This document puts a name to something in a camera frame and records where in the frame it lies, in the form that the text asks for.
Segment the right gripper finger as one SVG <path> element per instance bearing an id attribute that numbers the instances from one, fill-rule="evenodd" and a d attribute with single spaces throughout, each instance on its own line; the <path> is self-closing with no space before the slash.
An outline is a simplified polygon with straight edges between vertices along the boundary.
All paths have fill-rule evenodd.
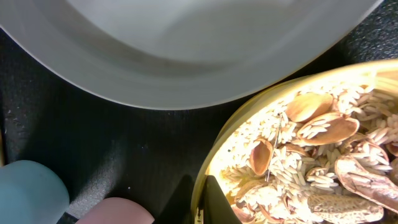
<path id="1" fill-rule="evenodd" d="M 201 195 L 201 209 L 204 224 L 241 224 L 212 175 L 206 177 Z"/>

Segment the pink cup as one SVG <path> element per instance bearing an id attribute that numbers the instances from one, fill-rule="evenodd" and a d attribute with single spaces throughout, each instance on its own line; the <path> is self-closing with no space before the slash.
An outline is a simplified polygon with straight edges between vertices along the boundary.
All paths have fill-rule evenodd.
<path id="1" fill-rule="evenodd" d="M 76 224 L 152 224 L 154 217 L 141 205 L 119 197 L 96 204 Z"/>

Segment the grey plate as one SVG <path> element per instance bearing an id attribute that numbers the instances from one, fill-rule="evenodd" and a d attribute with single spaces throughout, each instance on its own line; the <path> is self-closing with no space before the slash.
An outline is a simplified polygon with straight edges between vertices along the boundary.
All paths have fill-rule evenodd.
<path id="1" fill-rule="evenodd" d="M 185 110 L 242 98 L 295 73 L 376 0 L 1 0 L 28 54 L 104 99 Z"/>

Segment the blue cup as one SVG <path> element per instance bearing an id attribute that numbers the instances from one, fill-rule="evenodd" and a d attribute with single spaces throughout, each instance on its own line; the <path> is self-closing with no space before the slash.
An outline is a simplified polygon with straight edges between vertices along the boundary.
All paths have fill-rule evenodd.
<path id="1" fill-rule="evenodd" d="M 1 168 L 1 223 L 56 224 L 70 204 L 59 176 L 34 161 Z"/>

